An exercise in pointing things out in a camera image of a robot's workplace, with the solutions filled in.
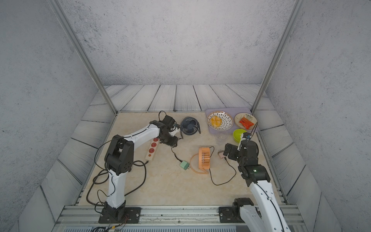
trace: purple tray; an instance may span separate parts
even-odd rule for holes
[[[239,113],[249,113],[251,114],[251,111],[249,108],[246,108],[246,107],[238,107],[238,108],[219,108],[219,109],[208,109],[205,111],[205,114],[206,114],[206,117],[211,113],[211,112],[214,112],[214,111],[224,111],[226,112],[227,114],[229,114],[231,117],[232,117],[232,120],[233,120],[233,126],[231,128],[229,128],[228,130],[226,131],[218,131],[218,130],[215,130],[213,128],[211,128],[209,126],[209,132],[211,134],[218,134],[218,133],[233,133],[234,130],[236,129],[240,129],[234,122],[234,117],[239,114]]]

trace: orange fruit slice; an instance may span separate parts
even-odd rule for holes
[[[213,117],[210,119],[210,123],[211,123],[211,125],[213,125],[214,127],[220,127],[220,125],[221,125],[221,118],[219,118],[218,116],[213,116]]]

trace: metal frame pole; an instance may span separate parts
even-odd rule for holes
[[[98,77],[98,74],[95,72],[93,65],[91,64],[88,56],[86,55],[84,49],[82,48],[79,40],[77,39],[76,34],[72,30],[71,25],[69,24],[66,15],[64,14],[62,8],[60,7],[60,4],[58,0],[47,0],[50,7],[52,8],[53,12],[55,13],[55,16],[57,17],[59,23],[61,24],[63,30],[66,32],[67,37],[70,39],[72,42],[73,46],[76,49],[76,52],[79,54],[79,57],[81,61],[84,63],[86,69],[88,70],[91,78],[95,82],[96,86],[98,87],[99,91],[101,92],[104,100],[107,102],[109,105],[110,109],[112,112],[116,115],[117,114],[117,109],[115,108],[113,102],[109,98],[106,90],[104,89],[104,86],[101,83],[101,80]]]
[[[287,41],[290,38],[292,30],[294,29],[295,23],[296,23],[299,15],[300,15],[300,12],[303,9],[304,3],[305,3],[305,0],[297,0],[295,5],[294,5],[294,9],[291,12],[291,15],[290,15],[289,21],[287,22],[285,30],[283,31],[283,34],[281,36],[281,39],[280,39],[280,42],[279,42],[278,47],[276,49],[276,52],[275,52],[275,54],[272,58],[272,61],[271,61],[270,65],[269,65],[268,71],[263,78],[262,84],[260,85],[259,92],[256,96],[253,108],[251,110],[252,114],[255,113],[255,111],[256,111],[256,109],[259,105],[259,102],[260,102],[261,98],[263,97],[263,94],[264,94],[265,90],[268,87],[269,81],[272,78],[272,75],[273,75],[273,73],[276,69],[276,66],[279,62],[279,59],[281,58],[283,50],[285,49],[285,45],[287,44]]]

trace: small desk fan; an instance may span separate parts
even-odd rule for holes
[[[201,134],[200,123],[193,117],[185,117],[180,123],[180,136],[183,138],[183,134],[193,135],[197,131]]]
[[[198,155],[198,168],[200,170],[203,170],[204,172],[199,172],[199,171],[194,170],[192,165],[191,165],[193,157],[195,157],[197,155]],[[210,169],[210,158],[211,158],[210,148],[209,147],[200,147],[198,149],[198,153],[194,154],[192,156],[191,160],[189,161],[189,166],[191,167],[192,171],[194,171],[197,174],[208,174],[208,172],[206,170]]]

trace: fan stand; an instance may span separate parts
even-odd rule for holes
[[[195,119],[196,122],[197,122],[197,127],[198,127],[198,132],[201,134],[201,128],[200,128],[200,123],[197,121],[197,119]],[[183,133],[182,133],[182,129],[180,128],[180,137],[183,138]]]

